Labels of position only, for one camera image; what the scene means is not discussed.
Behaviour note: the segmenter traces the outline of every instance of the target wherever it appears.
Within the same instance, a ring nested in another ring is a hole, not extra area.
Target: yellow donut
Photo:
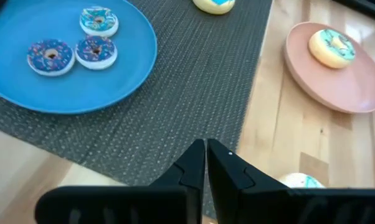
[[[319,62],[330,68],[347,67],[355,59],[352,43],[331,29],[319,30],[313,34],[308,47]]]
[[[193,0],[193,3],[209,14],[225,14],[235,5],[235,0]]]

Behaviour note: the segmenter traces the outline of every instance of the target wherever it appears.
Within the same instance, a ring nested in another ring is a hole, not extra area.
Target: blue frosted donut
[[[118,29],[118,19],[110,9],[93,6],[82,10],[80,25],[88,35],[110,37]]]
[[[107,37],[87,36],[76,47],[77,60],[89,69],[104,69],[112,65],[117,49]]]
[[[28,64],[41,75],[63,75],[71,69],[74,61],[73,50],[65,42],[56,39],[36,42],[27,53]]]

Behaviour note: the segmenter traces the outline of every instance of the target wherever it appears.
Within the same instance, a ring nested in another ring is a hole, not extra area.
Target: teal frosted donut
[[[82,10],[80,26],[88,35],[111,37],[118,29],[118,18],[108,8],[93,6]]]
[[[319,30],[309,41],[311,54],[323,65],[344,68],[355,59],[355,49],[347,37],[331,29]]]

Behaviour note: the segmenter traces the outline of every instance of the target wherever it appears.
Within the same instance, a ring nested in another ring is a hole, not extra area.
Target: plate rim
[[[96,106],[93,106],[93,107],[87,107],[87,108],[82,108],[82,109],[77,109],[77,110],[53,110],[53,109],[45,109],[45,108],[40,108],[40,107],[36,107],[36,106],[28,106],[28,105],[25,105],[24,103],[20,103],[18,102],[17,100],[13,100],[11,97],[8,97],[4,94],[2,94],[0,92],[0,97],[17,105],[17,106],[20,106],[22,108],[25,108],[25,109],[29,109],[29,110],[33,110],[33,111],[38,111],[38,112],[42,112],[42,113],[50,113],[50,114],[83,114],[83,113],[89,113],[89,112],[92,112],[92,111],[96,111],[96,110],[100,110],[100,109],[104,109],[104,108],[107,108],[111,105],[114,105],[115,103],[125,99],[126,97],[130,96],[132,93],[134,93],[145,81],[146,79],[149,77],[149,75],[151,74],[151,72],[153,71],[153,68],[154,68],[154,65],[156,63],[156,60],[157,60],[157,53],[158,53],[158,43],[157,43],[157,36],[156,36],[156,32],[154,31],[154,28],[153,26],[151,25],[150,21],[148,20],[148,18],[138,9],[136,8],[132,3],[128,2],[127,0],[121,0],[121,2],[124,2],[128,5],[130,5],[134,10],[138,11],[138,13],[143,16],[143,18],[145,19],[146,23],[149,25],[149,28],[150,28],[150,31],[151,33],[153,34],[153,37],[154,37],[154,57],[153,57],[153,61],[151,62],[151,65],[150,65],[150,68],[148,69],[147,71],[147,74],[143,77],[143,79],[140,81],[140,82],[137,82],[136,83],[136,86],[134,88],[131,89],[131,91],[129,93],[126,93],[124,95],[120,95],[118,97],[116,97],[116,99],[114,100],[110,100],[108,101],[107,103],[103,103],[103,104],[100,104],[100,105],[96,105]]]
[[[308,86],[307,83],[301,78],[301,76],[297,75],[297,72],[295,71],[295,69],[294,69],[294,67],[293,67],[293,65],[291,63],[290,58],[288,57],[287,44],[288,44],[288,38],[289,38],[290,34],[292,33],[293,29],[295,29],[298,26],[305,25],[305,24],[318,24],[318,25],[325,26],[327,28],[330,28],[330,29],[333,29],[335,31],[338,31],[340,33],[345,34],[344,32],[341,32],[338,29],[335,29],[335,28],[333,28],[333,27],[331,27],[329,25],[321,24],[321,23],[318,23],[318,22],[310,22],[310,21],[297,23],[297,24],[295,24],[290,29],[290,31],[288,32],[288,35],[287,35],[287,37],[285,39],[284,46],[283,46],[283,57],[284,57],[284,61],[285,61],[286,65],[287,65],[287,68],[288,68],[289,72],[291,73],[291,75],[294,78],[294,80],[298,83],[298,85],[304,90],[304,92],[306,94],[308,94],[315,101],[321,103],[322,105],[325,105],[326,107],[328,107],[328,108],[330,108],[332,110],[336,110],[336,111],[340,111],[340,112],[344,112],[344,113],[350,113],[350,114],[353,114],[353,113],[370,113],[370,112],[375,111],[375,107],[372,108],[372,109],[370,109],[370,110],[357,110],[357,111],[355,111],[355,110],[348,110],[348,109],[342,108],[342,107],[340,107],[340,106],[338,106],[338,105],[336,105],[334,103],[331,103],[328,100],[326,100],[323,97],[321,97],[320,95],[318,95],[315,91],[313,91],[311,89],[311,87]],[[350,39],[350,41],[356,42],[350,36],[348,36],[348,38]],[[365,50],[363,50],[363,51],[365,52],[366,56],[371,59],[372,63],[375,66],[375,61],[373,60],[373,58],[370,57],[370,55]]]

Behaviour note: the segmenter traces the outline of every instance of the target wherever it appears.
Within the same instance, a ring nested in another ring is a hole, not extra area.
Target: frosting
[[[345,60],[354,60],[354,46],[345,36],[334,30],[325,29],[320,32],[320,37],[334,54],[343,57]]]
[[[116,24],[116,15],[110,9],[94,6],[82,10],[80,21],[91,30],[105,31]]]
[[[221,4],[224,4],[226,2],[229,2],[229,1],[233,1],[233,0],[212,0],[215,4],[217,5],[221,5]]]
[[[115,46],[107,37],[88,36],[77,44],[76,52],[85,61],[100,62],[115,53]]]
[[[72,60],[73,50],[60,40],[48,39],[34,43],[28,49],[29,64],[37,70],[63,70]]]

